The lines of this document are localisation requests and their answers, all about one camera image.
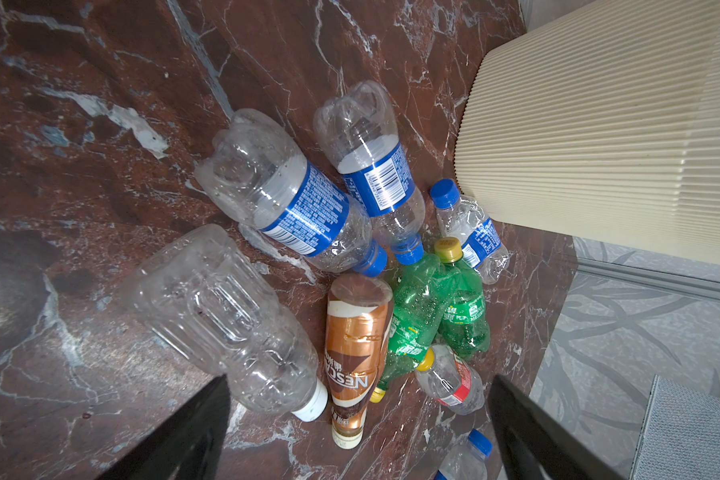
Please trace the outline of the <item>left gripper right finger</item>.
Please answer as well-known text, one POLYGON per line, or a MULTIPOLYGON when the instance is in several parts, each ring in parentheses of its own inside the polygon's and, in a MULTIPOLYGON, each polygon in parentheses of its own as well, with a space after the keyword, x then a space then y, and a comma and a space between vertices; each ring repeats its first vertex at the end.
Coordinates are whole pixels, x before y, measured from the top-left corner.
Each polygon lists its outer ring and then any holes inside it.
POLYGON ((509 479, 620 477, 502 375, 492 380, 488 411, 509 479))

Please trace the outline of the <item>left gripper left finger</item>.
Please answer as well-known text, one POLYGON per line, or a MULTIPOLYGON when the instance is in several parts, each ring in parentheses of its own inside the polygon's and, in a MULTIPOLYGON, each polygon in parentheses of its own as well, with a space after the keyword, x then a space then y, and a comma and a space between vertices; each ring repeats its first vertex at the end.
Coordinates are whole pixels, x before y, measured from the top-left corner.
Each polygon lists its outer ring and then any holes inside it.
POLYGON ((225 375, 213 378, 101 479, 214 479, 229 425, 225 375))

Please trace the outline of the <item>large clear bottle white cap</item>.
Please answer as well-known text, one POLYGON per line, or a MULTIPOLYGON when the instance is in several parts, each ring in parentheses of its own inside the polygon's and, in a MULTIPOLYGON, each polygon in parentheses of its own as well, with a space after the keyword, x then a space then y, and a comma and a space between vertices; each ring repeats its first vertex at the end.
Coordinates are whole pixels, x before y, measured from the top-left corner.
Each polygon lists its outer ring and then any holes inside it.
POLYGON ((222 227, 165 246, 123 281, 118 299, 184 358, 225 376, 245 408, 305 422, 323 413, 328 392, 312 341, 222 227))

